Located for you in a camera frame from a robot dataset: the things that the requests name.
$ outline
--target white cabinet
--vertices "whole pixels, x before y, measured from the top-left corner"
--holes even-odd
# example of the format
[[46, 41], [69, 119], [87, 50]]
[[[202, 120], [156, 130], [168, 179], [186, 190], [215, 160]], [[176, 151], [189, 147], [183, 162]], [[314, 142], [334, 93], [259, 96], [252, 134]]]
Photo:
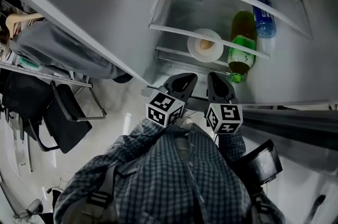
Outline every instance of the white cabinet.
[[[322, 52], [327, 50], [332, 60], [338, 51], [333, 43], [334, 26], [327, 24], [326, 18], [338, 7], [329, 9], [320, 0], [271, 0], [272, 7], [256, 0], [24, 1], [148, 85], [157, 87], [172, 74], [196, 72], [199, 83], [194, 95], [199, 97], [206, 97], [208, 72], [229, 73], [232, 18], [237, 11], [252, 11], [255, 5], [275, 16], [277, 35], [268, 41], [259, 39], [257, 52], [247, 50], [256, 55], [256, 63], [247, 80], [235, 85], [240, 102], [270, 105], [338, 100], [338, 93], [329, 89], [338, 82], [328, 79], [335, 74], [338, 61], [327, 62]], [[187, 50], [188, 36], [213, 40], [193, 32], [200, 27], [215, 30], [222, 37], [218, 42], [225, 48], [216, 62], [199, 62]]]

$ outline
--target plaid shirt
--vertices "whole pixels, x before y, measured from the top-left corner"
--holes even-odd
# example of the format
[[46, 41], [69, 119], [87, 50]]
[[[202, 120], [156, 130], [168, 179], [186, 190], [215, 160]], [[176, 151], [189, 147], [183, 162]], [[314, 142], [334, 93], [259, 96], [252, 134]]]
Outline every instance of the plaid shirt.
[[[176, 128], [143, 120], [74, 175], [57, 201], [54, 222], [60, 224], [69, 205], [98, 190], [113, 163], [119, 223], [194, 223], [197, 202], [204, 223], [244, 222], [251, 207], [249, 194], [223, 158], [234, 161], [244, 154], [241, 135], [220, 135], [219, 148], [195, 124], [183, 135], [190, 145], [187, 163], [175, 144]], [[280, 211], [265, 195], [261, 198], [282, 223]]]

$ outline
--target hanger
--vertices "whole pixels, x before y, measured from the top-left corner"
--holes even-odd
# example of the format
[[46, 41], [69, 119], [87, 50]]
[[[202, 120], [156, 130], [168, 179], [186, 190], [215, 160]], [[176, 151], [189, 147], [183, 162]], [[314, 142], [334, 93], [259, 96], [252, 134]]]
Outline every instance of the hanger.
[[14, 37], [14, 24], [17, 22], [25, 21], [25, 20], [32, 20], [43, 18], [43, 16], [39, 13], [28, 14], [28, 15], [19, 15], [19, 14], [11, 14], [6, 19], [6, 26], [10, 31], [10, 39]]

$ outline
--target white floor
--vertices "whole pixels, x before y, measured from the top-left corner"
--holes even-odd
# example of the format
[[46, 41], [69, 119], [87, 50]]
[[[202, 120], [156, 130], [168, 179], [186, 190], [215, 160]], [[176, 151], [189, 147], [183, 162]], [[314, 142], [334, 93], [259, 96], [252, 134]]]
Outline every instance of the white floor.
[[[31, 140], [32, 169], [29, 165], [19, 165], [19, 175], [14, 172], [8, 162], [6, 143], [0, 142], [0, 171], [4, 182], [13, 192], [18, 202], [27, 207], [34, 199], [43, 199], [45, 212], [50, 211], [52, 195], [45, 194], [51, 187], [64, 189], [73, 174], [85, 165], [94, 156], [103, 154], [119, 135], [128, 134], [145, 118], [145, 102], [140, 97], [140, 91], [145, 85], [135, 79], [120, 85], [111, 80], [94, 82], [94, 90], [107, 112], [105, 120], [91, 122], [93, 129], [84, 139], [68, 154], [62, 154], [60, 150], [42, 152], [37, 143]], [[87, 116], [99, 115], [100, 111], [91, 98], [88, 89], [85, 89], [77, 100]], [[203, 114], [192, 116], [195, 123], [199, 124], [209, 134]], [[0, 129], [3, 129], [5, 120], [0, 121]], [[46, 146], [55, 145], [44, 127], [40, 128], [43, 143]], [[247, 152], [258, 146], [249, 140], [245, 140]], [[275, 204], [286, 215], [289, 223], [303, 223], [315, 198], [318, 188], [323, 188], [323, 177], [307, 168], [281, 157], [283, 172], [268, 185], [265, 191]], [[338, 188], [334, 184], [327, 185], [331, 192], [331, 204], [338, 202]], [[334, 218], [331, 209], [326, 209], [326, 215]]]

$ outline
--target gray cloth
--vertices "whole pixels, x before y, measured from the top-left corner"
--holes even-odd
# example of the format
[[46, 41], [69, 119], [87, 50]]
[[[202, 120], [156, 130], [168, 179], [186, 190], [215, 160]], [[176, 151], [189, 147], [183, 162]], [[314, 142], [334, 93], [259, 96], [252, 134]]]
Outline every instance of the gray cloth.
[[92, 78], [113, 79], [125, 74], [48, 20], [37, 21], [20, 32], [13, 39], [11, 49], [37, 64], [56, 66]]
[[[177, 132], [186, 139], [184, 144], [179, 139], [178, 147]], [[182, 159], [179, 151], [186, 145], [190, 157]], [[195, 202], [200, 222], [243, 223], [250, 217], [249, 194], [223, 156], [235, 161], [244, 152], [240, 133], [220, 135], [218, 148], [195, 124], [188, 131], [164, 129], [145, 119], [74, 175], [58, 198], [54, 223], [62, 222], [70, 205], [100, 188], [112, 164], [119, 223], [193, 223]], [[275, 222], [283, 223], [277, 207], [263, 193], [260, 198], [271, 207]]]

